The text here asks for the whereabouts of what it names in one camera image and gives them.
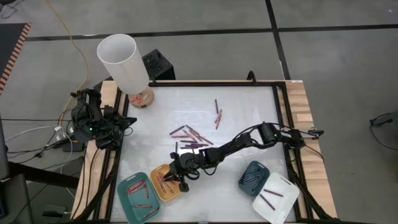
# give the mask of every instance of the white cylinder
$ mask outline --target white cylinder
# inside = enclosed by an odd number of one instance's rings
[[[97,55],[124,93],[135,95],[148,86],[148,72],[132,37],[114,34],[105,38],[98,45]]]

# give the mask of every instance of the gray floor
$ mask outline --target gray floor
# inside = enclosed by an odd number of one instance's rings
[[[85,0],[50,1],[73,34],[157,32],[195,29],[269,28],[262,0]],[[394,0],[272,1],[278,27],[392,24]],[[66,35],[43,0],[26,0],[19,12],[0,23],[32,22],[30,36]],[[396,223],[398,152],[378,145],[369,119],[397,109],[398,30],[281,33],[292,79],[304,80],[321,138],[326,171],[338,215],[343,220]],[[137,38],[141,54],[159,49],[178,79],[283,79],[271,33]],[[108,74],[96,56],[100,40],[78,40],[88,58],[93,86]],[[27,42],[0,96],[3,118],[58,118],[85,75],[83,61],[69,41]],[[3,122],[6,137],[37,125]],[[398,147],[397,130],[375,130]],[[43,146],[51,129],[10,141],[11,150]],[[15,158],[22,161],[26,155]],[[56,149],[27,163],[46,167],[67,158]]]

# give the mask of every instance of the dark teal tray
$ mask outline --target dark teal tray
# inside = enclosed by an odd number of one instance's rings
[[[142,179],[146,182],[149,198],[147,198],[144,189],[138,190],[137,192],[134,192],[132,194],[127,194],[128,188]],[[159,212],[160,204],[157,199],[154,187],[148,179],[148,176],[143,172],[138,172],[120,182],[120,184],[118,185],[118,195],[123,207],[124,214],[126,214],[129,224],[145,223]],[[133,205],[150,205],[151,208],[136,208],[133,207]],[[156,208],[156,211],[154,211],[149,216],[143,218],[145,215],[147,215],[149,212],[153,211]]]
[[[244,179],[246,174],[253,173],[255,171],[259,171],[260,177],[254,181],[249,182],[248,184],[242,184],[242,180]],[[239,179],[239,188],[242,189],[245,193],[250,196],[257,196],[264,184],[266,183],[269,177],[269,170],[266,166],[262,165],[258,161],[250,162],[248,168],[244,171],[242,177]]]

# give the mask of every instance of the white cable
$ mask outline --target white cable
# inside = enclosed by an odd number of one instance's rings
[[[61,132],[62,132],[62,135],[63,135],[63,137],[67,137],[68,139],[69,139],[69,141],[70,141],[70,153],[69,153],[69,156],[67,157],[67,159],[65,159],[65,161],[63,162],[63,164],[61,165],[61,169],[60,169],[60,173],[62,174],[62,168],[63,168],[63,165],[65,165],[65,163],[70,159],[70,157],[72,156],[72,153],[73,153],[73,142],[72,142],[72,139],[70,139],[70,137],[69,137],[69,135],[68,134],[66,134],[64,131],[63,131],[63,128],[61,127],[61,126],[58,126],[60,129],[61,129]],[[70,192],[70,190],[66,187],[66,189],[67,189],[67,191],[70,193],[70,195],[73,197],[73,198],[75,198],[75,196],[72,194],[72,192]]]
[[[14,139],[14,138],[20,136],[21,134],[25,134],[25,133],[28,133],[28,132],[30,132],[30,131],[35,131],[35,130],[44,129],[44,128],[51,128],[51,127],[56,127],[56,126],[58,126],[58,125],[48,125],[48,126],[42,126],[42,127],[37,127],[37,128],[28,129],[28,130],[26,130],[26,131],[23,131],[23,132],[21,132],[21,133],[19,133],[19,134],[14,135],[14,136],[11,137],[11,138],[6,139],[6,142],[8,142],[8,141],[10,141],[11,139]]]

